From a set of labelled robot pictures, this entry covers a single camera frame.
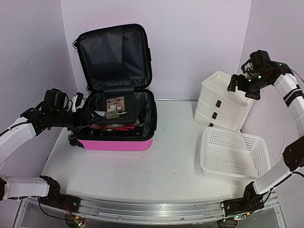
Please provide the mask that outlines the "grey perfume bottle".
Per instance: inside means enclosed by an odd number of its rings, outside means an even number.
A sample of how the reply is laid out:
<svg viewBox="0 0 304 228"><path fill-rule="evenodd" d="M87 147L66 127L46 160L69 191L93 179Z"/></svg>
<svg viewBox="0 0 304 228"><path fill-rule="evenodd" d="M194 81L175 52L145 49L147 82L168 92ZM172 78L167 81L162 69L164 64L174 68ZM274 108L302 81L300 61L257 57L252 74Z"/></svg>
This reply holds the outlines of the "grey perfume bottle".
<svg viewBox="0 0 304 228"><path fill-rule="evenodd" d="M117 110L117 111L113 111L113 112L106 112L105 117L107 119L116 119L125 114L127 114L127 112L125 110Z"/></svg>

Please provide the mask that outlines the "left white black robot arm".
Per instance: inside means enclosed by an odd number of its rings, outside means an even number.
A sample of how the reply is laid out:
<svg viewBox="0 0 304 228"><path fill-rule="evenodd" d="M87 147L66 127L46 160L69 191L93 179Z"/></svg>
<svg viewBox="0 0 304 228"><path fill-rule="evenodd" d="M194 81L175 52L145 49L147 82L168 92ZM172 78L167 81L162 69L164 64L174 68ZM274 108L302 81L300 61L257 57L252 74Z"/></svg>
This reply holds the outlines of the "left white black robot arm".
<svg viewBox="0 0 304 228"><path fill-rule="evenodd" d="M69 100L61 90L47 90L41 103L23 112L0 134L0 163L4 164L20 146L46 129L63 127L73 132L93 125L99 116L91 108L79 108L81 100L81 93ZM49 176L16 178L1 175L1 200L26 197L45 198L54 208L64 203L60 184Z"/></svg>

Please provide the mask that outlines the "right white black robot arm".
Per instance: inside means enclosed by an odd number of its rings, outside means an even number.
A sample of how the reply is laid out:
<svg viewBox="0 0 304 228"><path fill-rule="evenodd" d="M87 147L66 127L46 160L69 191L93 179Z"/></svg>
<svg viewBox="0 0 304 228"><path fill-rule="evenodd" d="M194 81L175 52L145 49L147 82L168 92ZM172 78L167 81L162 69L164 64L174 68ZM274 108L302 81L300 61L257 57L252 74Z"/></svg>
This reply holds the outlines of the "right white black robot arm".
<svg viewBox="0 0 304 228"><path fill-rule="evenodd" d="M250 60L242 66L242 74L233 75L229 91L239 89L250 98L259 99L261 89L273 86L282 98L290 114L287 122L276 129L283 130L282 136L288 141L282 147L282 156L262 177L249 183L243 196L225 200L222 203L226 218L240 218L250 212L262 209L270 193L278 190L284 212L299 214L304 209L304 192L292 185L304 177L304 90L300 87L294 71L285 63L268 60Z"/></svg>

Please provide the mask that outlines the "white three-drawer storage cabinet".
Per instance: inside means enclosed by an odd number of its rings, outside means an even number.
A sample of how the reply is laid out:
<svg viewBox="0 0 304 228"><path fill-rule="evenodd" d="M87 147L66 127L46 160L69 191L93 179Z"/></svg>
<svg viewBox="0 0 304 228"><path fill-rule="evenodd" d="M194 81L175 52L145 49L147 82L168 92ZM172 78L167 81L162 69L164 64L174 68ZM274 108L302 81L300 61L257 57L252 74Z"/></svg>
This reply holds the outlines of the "white three-drawer storage cabinet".
<svg viewBox="0 0 304 228"><path fill-rule="evenodd" d="M217 71L201 83L194 121L202 127L213 126L240 131L254 103L242 91L229 92L231 76Z"/></svg>

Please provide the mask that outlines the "brown eyeshadow palette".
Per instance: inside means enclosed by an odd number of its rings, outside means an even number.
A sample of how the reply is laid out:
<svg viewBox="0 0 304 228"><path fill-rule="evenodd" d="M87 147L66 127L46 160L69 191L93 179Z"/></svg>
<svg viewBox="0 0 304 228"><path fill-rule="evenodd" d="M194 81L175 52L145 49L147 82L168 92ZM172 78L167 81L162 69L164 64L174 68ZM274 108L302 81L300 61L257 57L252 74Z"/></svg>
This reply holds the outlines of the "brown eyeshadow palette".
<svg viewBox="0 0 304 228"><path fill-rule="evenodd" d="M125 110L124 97L121 96L121 97L107 99L106 108L107 108L107 112L124 111Z"/></svg>

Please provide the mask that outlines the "pink cartoon child suitcase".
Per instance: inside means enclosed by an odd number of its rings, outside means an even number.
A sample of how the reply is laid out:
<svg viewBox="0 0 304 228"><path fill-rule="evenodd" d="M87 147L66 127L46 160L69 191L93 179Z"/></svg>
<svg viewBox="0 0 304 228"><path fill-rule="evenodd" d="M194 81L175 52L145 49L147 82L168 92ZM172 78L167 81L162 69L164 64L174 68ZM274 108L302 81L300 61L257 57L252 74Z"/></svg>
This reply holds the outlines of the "pink cartoon child suitcase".
<svg viewBox="0 0 304 228"><path fill-rule="evenodd" d="M141 125L132 131L93 130L89 127L71 131L72 146L96 151L145 151L153 142L157 128L152 81L151 53L143 26L124 24L87 31L73 43L87 82L88 98L82 108L91 108L92 98L134 94L142 108Z"/></svg>

